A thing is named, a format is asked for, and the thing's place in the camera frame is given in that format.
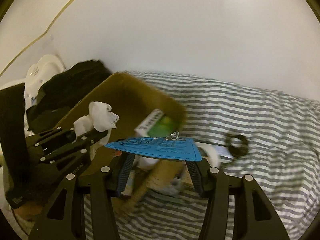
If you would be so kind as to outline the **person's left hand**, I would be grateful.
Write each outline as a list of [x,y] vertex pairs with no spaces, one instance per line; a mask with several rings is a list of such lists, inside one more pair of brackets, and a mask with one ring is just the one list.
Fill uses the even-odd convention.
[[47,201],[28,201],[19,208],[14,209],[14,213],[24,220],[33,220],[42,212],[46,204]]

